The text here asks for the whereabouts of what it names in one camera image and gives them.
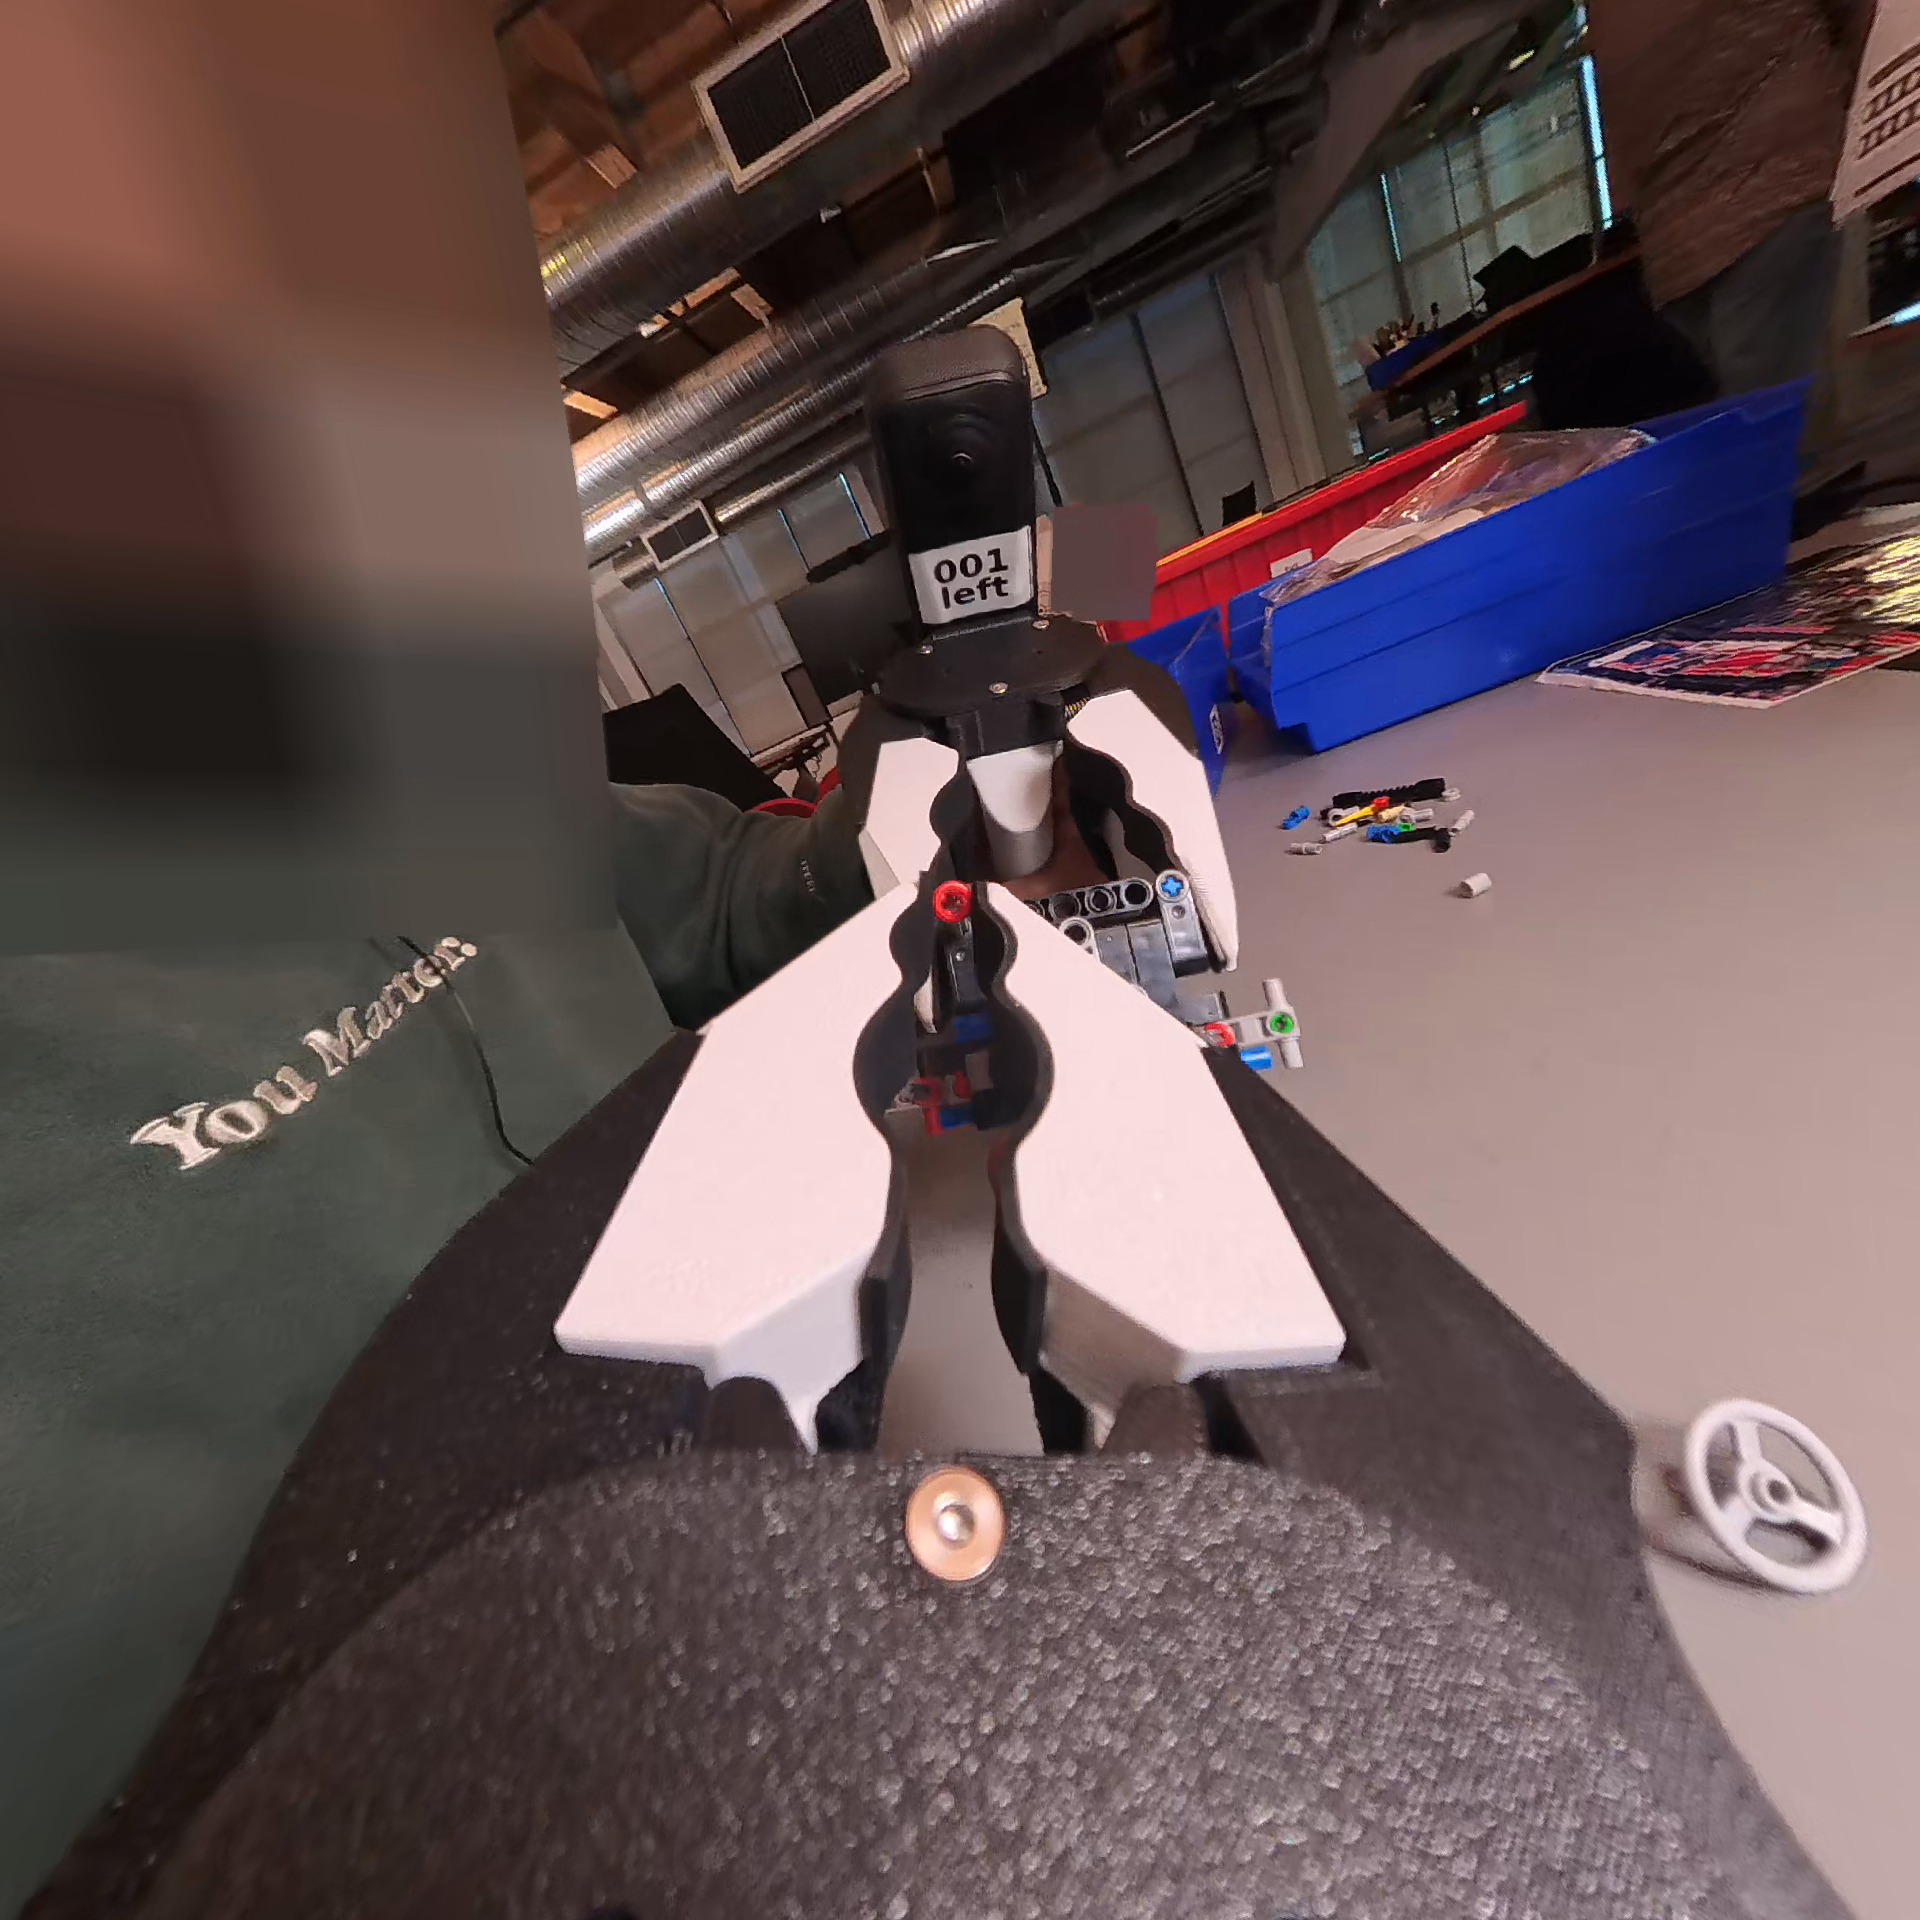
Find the grey lego steering wheel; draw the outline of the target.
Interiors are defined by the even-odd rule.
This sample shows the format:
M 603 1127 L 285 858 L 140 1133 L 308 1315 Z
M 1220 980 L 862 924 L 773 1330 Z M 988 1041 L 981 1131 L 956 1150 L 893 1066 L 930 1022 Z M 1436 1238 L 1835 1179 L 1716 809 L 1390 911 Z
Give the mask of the grey lego steering wheel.
M 1866 1502 L 1841 1455 L 1803 1421 L 1753 1398 L 1722 1398 L 1686 1426 L 1682 1486 L 1694 1521 L 1749 1581 L 1827 1597 L 1868 1554 Z

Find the lego car chassis assembly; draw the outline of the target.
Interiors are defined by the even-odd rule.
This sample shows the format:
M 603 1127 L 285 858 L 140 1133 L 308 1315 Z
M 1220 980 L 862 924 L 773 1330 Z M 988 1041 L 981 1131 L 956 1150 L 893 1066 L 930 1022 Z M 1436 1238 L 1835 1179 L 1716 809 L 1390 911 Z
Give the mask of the lego car chassis assembly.
M 1035 895 L 1026 908 L 1076 950 L 1177 1017 L 1201 1043 L 1236 1054 L 1258 1073 L 1302 1067 L 1302 1027 L 1276 979 L 1261 986 L 1264 1009 L 1250 1014 L 1232 1012 L 1222 991 L 1184 996 L 1181 982 L 1189 977 L 1214 970 L 1181 871 Z M 916 1069 L 897 1093 L 888 1117 L 912 1117 L 928 1137 L 993 1130 L 1004 1119 L 1004 1099 L 993 1066 L 1000 1022 L 977 964 L 981 919 L 971 910 L 966 924 L 945 925 L 933 917 L 933 925 L 937 935 L 928 1009 L 920 1017 Z

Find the small blue plastic bin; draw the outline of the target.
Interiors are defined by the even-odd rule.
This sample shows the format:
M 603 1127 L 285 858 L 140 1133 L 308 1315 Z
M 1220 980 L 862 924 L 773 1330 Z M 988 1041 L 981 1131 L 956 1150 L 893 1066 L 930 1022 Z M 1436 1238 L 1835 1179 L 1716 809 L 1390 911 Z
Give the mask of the small blue plastic bin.
M 1196 749 L 1218 794 L 1240 722 L 1236 686 L 1220 606 L 1181 614 L 1120 645 L 1162 668 L 1184 694 Z

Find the ceiling air vent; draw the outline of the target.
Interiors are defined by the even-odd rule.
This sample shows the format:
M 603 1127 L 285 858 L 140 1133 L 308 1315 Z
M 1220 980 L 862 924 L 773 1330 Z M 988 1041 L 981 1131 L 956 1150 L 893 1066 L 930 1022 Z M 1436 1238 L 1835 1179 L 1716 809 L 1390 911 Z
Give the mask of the ceiling air vent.
M 881 3 L 804 3 L 707 69 L 693 93 L 734 189 L 748 189 L 905 81 Z

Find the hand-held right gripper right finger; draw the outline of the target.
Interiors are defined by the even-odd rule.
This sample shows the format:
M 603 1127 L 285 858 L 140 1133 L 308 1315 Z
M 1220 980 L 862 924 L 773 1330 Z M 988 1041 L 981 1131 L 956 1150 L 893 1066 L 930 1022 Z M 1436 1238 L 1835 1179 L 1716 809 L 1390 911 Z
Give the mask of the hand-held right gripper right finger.
M 1230 1093 L 1242 1063 L 993 882 L 993 1303 L 1043 1444 L 1140 1387 L 1345 1363 L 1342 1326 Z

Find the person's left forearm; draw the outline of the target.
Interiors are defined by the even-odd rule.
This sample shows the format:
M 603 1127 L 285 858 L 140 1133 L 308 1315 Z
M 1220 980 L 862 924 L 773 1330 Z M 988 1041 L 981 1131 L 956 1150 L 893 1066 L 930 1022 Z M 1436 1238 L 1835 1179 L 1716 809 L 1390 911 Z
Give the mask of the person's left forearm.
M 673 1025 L 694 1030 L 873 901 L 844 791 L 809 815 L 684 785 L 610 785 L 616 905 Z

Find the silver ventilation duct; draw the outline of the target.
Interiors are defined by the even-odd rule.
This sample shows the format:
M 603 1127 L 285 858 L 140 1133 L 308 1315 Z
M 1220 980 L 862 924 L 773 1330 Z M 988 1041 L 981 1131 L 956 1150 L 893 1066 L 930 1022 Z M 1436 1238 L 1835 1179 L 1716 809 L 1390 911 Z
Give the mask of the silver ventilation duct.
M 707 129 L 664 151 L 541 251 L 561 373 L 572 377 L 642 321 L 899 171 L 988 99 L 984 85 L 954 99 L 901 86 L 742 187 Z
M 572 445 L 573 486 L 586 517 L 625 494 L 664 495 L 667 505 L 701 491 L 714 478 L 748 469 L 770 447 L 844 417 L 865 386 L 881 348 L 899 334 L 829 349 L 824 359 L 782 367 L 769 391 L 697 398 L 694 382 L 596 425 Z

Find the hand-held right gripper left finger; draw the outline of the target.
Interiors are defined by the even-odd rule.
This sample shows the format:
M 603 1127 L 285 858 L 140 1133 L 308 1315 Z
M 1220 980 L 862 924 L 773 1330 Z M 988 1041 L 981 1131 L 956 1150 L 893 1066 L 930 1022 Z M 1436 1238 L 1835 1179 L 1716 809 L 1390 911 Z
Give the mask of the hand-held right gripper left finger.
M 882 1116 L 916 1066 L 905 882 L 712 1019 L 555 1324 L 565 1354 L 753 1379 L 809 1449 L 870 1451 L 910 1299 Z

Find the large blue plastic bin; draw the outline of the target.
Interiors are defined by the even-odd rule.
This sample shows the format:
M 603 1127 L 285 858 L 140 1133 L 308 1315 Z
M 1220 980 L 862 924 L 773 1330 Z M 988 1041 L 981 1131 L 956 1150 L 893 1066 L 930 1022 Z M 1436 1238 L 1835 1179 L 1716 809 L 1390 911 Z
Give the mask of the large blue plastic bin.
M 1236 595 L 1242 699 L 1323 751 L 1776 583 L 1810 386 L 1656 418 L 1620 459 L 1280 609 Z

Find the pile of small lego pieces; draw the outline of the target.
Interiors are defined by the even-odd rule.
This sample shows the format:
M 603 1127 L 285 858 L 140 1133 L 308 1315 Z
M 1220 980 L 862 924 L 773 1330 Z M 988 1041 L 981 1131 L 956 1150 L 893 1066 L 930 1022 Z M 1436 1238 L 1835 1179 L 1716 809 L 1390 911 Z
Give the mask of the pile of small lego pieces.
M 1297 858 L 1318 858 L 1346 841 L 1449 853 L 1474 823 L 1477 809 L 1464 802 L 1449 780 L 1427 777 L 1339 791 L 1317 812 L 1297 807 L 1280 829 L 1291 836 L 1289 851 Z

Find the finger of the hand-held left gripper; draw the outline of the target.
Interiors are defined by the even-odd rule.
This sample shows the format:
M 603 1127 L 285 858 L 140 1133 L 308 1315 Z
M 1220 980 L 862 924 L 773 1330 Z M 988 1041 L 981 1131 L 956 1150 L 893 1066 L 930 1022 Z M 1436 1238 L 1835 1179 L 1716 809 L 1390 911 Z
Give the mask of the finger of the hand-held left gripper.
M 1075 826 L 1113 871 L 1120 854 L 1152 874 L 1180 871 L 1211 955 L 1242 961 L 1232 865 L 1209 765 L 1180 689 L 1098 689 L 1065 721 L 1062 777 Z
M 840 785 L 876 901 L 923 877 L 984 879 L 984 826 L 963 754 L 897 710 L 854 710 Z

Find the plastic bag of lego parts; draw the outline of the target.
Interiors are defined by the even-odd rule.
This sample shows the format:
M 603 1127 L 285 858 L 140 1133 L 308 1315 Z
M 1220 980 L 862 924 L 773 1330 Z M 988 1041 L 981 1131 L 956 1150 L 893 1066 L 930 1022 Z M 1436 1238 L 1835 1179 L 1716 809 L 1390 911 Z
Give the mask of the plastic bag of lego parts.
M 1619 463 L 1648 445 L 1653 436 L 1638 425 L 1489 435 L 1337 539 L 1323 558 L 1270 580 L 1260 596 L 1268 609 L 1280 609 Z

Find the person's green sweatshirt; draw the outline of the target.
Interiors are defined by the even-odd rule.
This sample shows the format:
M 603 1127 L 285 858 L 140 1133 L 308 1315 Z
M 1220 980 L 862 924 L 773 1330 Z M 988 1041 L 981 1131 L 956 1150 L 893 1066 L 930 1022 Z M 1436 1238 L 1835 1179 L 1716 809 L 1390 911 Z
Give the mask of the person's green sweatshirt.
M 667 1041 L 620 929 L 2 966 L 4 1915 L 417 1273 Z

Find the red plastic bin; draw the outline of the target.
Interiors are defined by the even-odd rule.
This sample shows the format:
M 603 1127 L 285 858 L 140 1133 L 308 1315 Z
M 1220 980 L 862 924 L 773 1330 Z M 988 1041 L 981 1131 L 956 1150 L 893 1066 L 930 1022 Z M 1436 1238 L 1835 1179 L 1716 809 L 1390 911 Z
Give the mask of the red plastic bin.
M 1177 618 L 1226 606 L 1236 593 L 1270 580 L 1285 559 L 1301 553 L 1313 559 L 1326 556 L 1342 538 L 1419 486 L 1460 450 L 1489 435 L 1523 427 L 1526 420 L 1529 401 L 1520 398 L 1496 414 L 1360 463 L 1268 511 L 1169 553 L 1157 566 L 1145 623 L 1157 628 Z

